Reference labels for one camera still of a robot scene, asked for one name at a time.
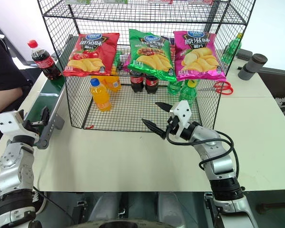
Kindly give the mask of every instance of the yellow bottle cap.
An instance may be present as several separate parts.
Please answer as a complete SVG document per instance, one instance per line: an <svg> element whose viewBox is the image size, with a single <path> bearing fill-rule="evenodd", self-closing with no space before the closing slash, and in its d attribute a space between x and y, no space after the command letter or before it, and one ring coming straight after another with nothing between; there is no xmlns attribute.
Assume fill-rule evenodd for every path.
<svg viewBox="0 0 285 228"><path fill-rule="evenodd" d="M242 36L243 36L243 34L242 33L239 33L237 36L236 36L236 38L242 38Z"/></svg>
<svg viewBox="0 0 285 228"><path fill-rule="evenodd" d="M197 86L197 80L189 80L187 85L190 88L195 88Z"/></svg>

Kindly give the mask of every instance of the scissors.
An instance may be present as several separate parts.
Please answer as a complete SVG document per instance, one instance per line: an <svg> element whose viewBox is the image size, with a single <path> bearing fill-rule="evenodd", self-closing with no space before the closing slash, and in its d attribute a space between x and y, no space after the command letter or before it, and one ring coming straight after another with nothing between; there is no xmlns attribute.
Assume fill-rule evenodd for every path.
<svg viewBox="0 0 285 228"><path fill-rule="evenodd" d="M233 88L231 87L231 84L229 82L216 82L213 88L200 89L200 91L208 90L214 90L215 92L219 94L221 93L223 95L231 95L233 93Z"/></svg>

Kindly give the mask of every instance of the green chip bag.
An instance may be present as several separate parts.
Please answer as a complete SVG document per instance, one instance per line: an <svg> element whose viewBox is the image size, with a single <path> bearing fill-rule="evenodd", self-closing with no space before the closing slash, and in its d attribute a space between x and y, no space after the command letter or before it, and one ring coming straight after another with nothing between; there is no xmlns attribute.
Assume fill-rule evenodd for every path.
<svg viewBox="0 0 285 228"><path fill-rule="evenodd" d="M129 42L131 44L129 69L153 75L160 80L176 81L169 41L150 32L130 29Z"/></svg>

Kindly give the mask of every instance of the red chip bag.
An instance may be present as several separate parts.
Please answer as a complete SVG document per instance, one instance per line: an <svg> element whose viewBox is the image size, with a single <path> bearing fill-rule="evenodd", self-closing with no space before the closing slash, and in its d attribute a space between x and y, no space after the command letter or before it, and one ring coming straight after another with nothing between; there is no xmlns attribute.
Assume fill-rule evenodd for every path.
<svg viewBox="0 0 285 228"><path fill-rule="evenodd" d="M64 76L110 75L119 33L80 34Z"/></svg>

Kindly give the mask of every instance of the red bottle cap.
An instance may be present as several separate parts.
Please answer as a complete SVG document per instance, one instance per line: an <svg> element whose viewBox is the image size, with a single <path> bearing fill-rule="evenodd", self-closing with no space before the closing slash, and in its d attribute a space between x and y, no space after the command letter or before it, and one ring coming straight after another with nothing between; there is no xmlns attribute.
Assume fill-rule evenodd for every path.
<svg viewBox="0 0 285 228"><path fill-rule="evenodd" d="M38 43L37 43L34 39L28 41L27 44L28 44L28 46L31 47L31 48L36 48L36 47L38 46Z"/></svg>

